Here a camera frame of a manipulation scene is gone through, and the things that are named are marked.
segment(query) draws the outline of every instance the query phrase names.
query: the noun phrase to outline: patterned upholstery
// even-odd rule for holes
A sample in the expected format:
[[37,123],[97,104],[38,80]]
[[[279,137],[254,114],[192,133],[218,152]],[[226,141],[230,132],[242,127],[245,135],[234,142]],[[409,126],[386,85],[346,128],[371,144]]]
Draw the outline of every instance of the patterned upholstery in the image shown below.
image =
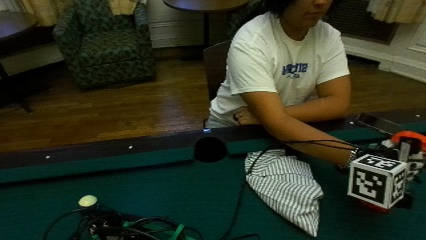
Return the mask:
[[239,27],[261,13],[262,0],[249,0],[247,5],[227,15],[227,37],[233,38]]
[[150,80],[154,60],[146,6],[134,15],[113,15],[108,0],[73,0],[53,29],[80,88]]

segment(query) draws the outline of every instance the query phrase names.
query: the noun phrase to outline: curtain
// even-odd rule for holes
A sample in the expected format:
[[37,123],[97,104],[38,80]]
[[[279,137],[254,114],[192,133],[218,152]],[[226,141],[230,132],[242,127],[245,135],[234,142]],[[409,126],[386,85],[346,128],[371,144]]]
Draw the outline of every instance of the curtain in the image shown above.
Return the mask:
[[387,23],[422,23],[426,0],[370,0],[367,11],[375,20]]
[[110,10],[114,15],[130,15],[138,0],[109,0]]
[[[38,26],[52,26],[57,23],[60,14],[73,0],[20,0],[25,11],[34,14]],[[133,14],[136,3],[140,0],[109,0],[110,10],[114,15]]]
[[28,13],[37,16],[38,26],[52,26],[56,24],[65,7],[72,4],[72,0],[21,0]]

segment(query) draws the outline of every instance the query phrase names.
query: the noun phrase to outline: black wire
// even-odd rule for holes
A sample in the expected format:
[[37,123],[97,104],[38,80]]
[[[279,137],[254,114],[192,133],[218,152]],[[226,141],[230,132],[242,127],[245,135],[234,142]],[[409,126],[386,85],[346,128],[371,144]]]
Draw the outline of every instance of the black wire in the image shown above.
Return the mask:
[[239,212],[241,204],[242,204],[242,196],[243,196],[245,185],[246,185],[246,183],[245,183],[245,180],[243,180],[243,181],[242,181],[242,184],[241,184],[239,193],[238,193],[238,200],[237,200],[235,211],[234,211],[234,214],[233,214],[233,217],[231,217],[231,221],[230,221],[227,230],[226,230],[226,232],[223,233],[223,235],[222,235],[222,237],[219,238],[219,240],[226,240],[226,239],[229,238],[229,235],[230,235],[231,230],[233,230],[233,228],[234,228],[234,225],[235,225],[235,222],[237,222],[237,216],[238,216],[238,212]]
[[247,234],[247,235],[235,237],[231,240],[239,240],[239,239],[245,239],[245,238],[249,238],[249,237],[257,237],[257,239],[261,239],[261,236],[257,233],[254,233],[254,234]]
[[[160,233],[160,232],[168,231],[170,229],[176,230],[176,228],[178,227],[178,224],[174,223],[168,218],[164,218],[164,217],[149,217],[149,218],[142,218],[142,219],[138,219],[137,221],[134,221],[133,224],[132,224],[132,228],[137,229],[137,227],[144,227],[144,226],[141,226],[142,224],[148,224],[148,223],[152,223],[152,222],[165,223],[165,224],[168,224],[170,226],[170,228],[169,229],[156,230],[156,231],[149,231],[149,233]],[[184,232],[186,230],[193,231],[198,235],[199,240],[203,239],[201,232],[196,228],[193,228],[190,226],[185,226]]]
[[84,217],[80,222],[78,222],[78,225],[77,225],[77,230],[74,231],[74,233],[72,234],[72,237],[76,238],[76,239],[80,239],[84,231],[85,231],[85,226],[86,224],[84,224],[84,222],[88,221],[88,217]]
[[126,228],[126,227],[98,227],[97,228],[97,230],[109,230],[109,229],[112,229],[112,230],[121,230],[121,231],[129,231],[129,232],[133,232],[133,233],[138,233],[138,234],[141,234],[141,235],[144,235],[145,237],[148,237],[148,238],[150,238],[150,239],[153,239],[153,240],[160,240],[158,238],[156,238],[154,236],[152,236],[150,234],[148,234],[148,233],[145,233],[145,232],[142,232],[142,231],[140,231],[140,230],[137,230],[137,229],[134,229],[134,228]]
[[46,240],[48,239],[48,235],[49,235],[49,232],[52,230],[52,228],[54,227],[56,223],[62,220],[62,218],[68,217],[69,215],[77,213],[77,212],[82,212],[85,211],[86,209],[81,208],[81,209],[76,209],[76,210],[72,210],[70,212],[68,213],[64,213],[62,215],[60,215],[54,221],[50,223],[50,225],[46,227],[45,231],[44,231],[44,234],[42,234],[42,240]]
[[[353,148],[361,148],[359,146],[351,144],[351,143],[347,143],[347,142],[343,142],[343,141],[338,141],[338,140],[329,140],[329,139],[323,139],[323,140],[303,140],[303,141],[283,141],[282,143],[286,144],[286,145],[291,145],[291,144],[298,144],[298,143],[309,143],[309,144],[314,144],[314,145],[319,145],[319,146],[323,146],[323,147],[329,147],[329,148],[337,148],[337,149],[342,149],[342,150],[353,150],[353,148],[345,148],[345,147],[338,147],[338,146],[331,146],[331,145],[327,145],[327,144],[322,144],[321,142],[334,142],[334,143],[341,143],[343,145],[347,145]],[[262,152],[259,153],[259,155],[257,156],[257,158],[254,159],[249,169],[247,169],[247,172],[246,172],[246,175],[251,174],[253,172],[253,168],[254,168],[254,165],[257,163],[257,160],[259,159],[259,157],[270,150],[273,149],[274,147],[277,147],[277,145],[270,145],[267,148],[265,148],[262,150]]]

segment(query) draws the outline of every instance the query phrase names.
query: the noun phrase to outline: person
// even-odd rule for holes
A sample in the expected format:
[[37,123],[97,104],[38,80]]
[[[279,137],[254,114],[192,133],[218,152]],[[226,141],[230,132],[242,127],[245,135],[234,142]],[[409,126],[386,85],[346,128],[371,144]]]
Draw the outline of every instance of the person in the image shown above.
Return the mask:
[[[346,116],[350,73],[341,35],[321,21],[339,0],[263,0],[265,14],[238,30],[226,78],[210,102],[207,128],[261,124],[295,150],[341,167],[357,148],[309,122]],[[313,92],[318,97],[307,100]]]

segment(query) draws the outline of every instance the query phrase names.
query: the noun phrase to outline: baseboard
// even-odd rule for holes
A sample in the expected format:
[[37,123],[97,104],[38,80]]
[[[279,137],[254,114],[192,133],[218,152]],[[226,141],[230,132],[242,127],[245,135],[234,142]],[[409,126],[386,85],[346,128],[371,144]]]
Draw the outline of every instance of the baseboard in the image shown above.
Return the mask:
[[395,57],[391,72],[426,83],[426,63]]
[[345,46],[345,49],[349,55],[379,62],[378,68],[382,71],[393,72],[416,81],[426,82],[426,63],[349,45]]

